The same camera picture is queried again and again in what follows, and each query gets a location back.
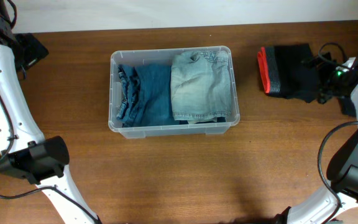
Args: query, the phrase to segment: plastic bin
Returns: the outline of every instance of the plastic bin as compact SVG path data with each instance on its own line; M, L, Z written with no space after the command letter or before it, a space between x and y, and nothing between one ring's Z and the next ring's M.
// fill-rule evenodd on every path
M117 120L122 100L122 85L118 77L118 65L127 64L131 66L159 63L171 65L173 57L189 50L223 50L229 54L229 74L231 80L232 113L226 118L225 123L209 124L181 124L171 126L148 126L138 128L122 128L122 123ZM187 49L162 49L162 50L122 50L111 55L110 71L110 105L109 105L109 127L112 131L121 133L125 138L145 138L147 136L166 136L174 134L223 134L231 126L240 121L240 111L237 100L236 82L234 81L234 70L231 51L228 47L195 47Z

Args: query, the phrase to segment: black folded garment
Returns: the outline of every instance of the black folded garment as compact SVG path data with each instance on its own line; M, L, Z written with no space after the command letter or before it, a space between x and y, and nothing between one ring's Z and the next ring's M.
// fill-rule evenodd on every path
M262 47L258 62L265 93L307 103L315 100L320 85L318 72L301 63L311 57L309 44Z

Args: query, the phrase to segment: clothing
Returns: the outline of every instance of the clothing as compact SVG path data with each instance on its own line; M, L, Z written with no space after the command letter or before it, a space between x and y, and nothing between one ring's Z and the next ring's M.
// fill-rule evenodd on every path
M124 128L175 125L170 97L170 66L120 65L123 99L117 119Z
M227 52L200 50L173 58L171 101L175 120L200 122L231 114L228 60Z
M302 64L312 56L308 44L262 47L258 62L265 93L312 102L320 86L319 75L315 68Z

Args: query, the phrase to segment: wooden tabletop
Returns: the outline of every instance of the wooden tabletop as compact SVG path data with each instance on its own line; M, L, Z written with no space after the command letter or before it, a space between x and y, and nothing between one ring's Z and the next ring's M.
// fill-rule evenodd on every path
M265 96L261 46L325 42L358 53L358 21L37 34L50 55L21 82L46 138L60 135L82 196L104 223L218 223L271 218L322 185L317 151L325 134L354 118L325 105ZM128 140L108 127L110 56L117 50L226 45L241 120L227 133ZM355 127L335 134L323 167ZM0 175L1 194L34 189ZM339 216L358 223L358 208ZM0 223L62 223L44 194L0 200Z

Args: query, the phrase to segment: white backdrop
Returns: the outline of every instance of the white backdrop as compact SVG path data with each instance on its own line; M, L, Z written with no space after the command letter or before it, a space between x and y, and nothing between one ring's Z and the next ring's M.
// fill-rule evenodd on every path
M14 29L16 33L358 19L358 0L14 0L14 2L19 13L17 26Z

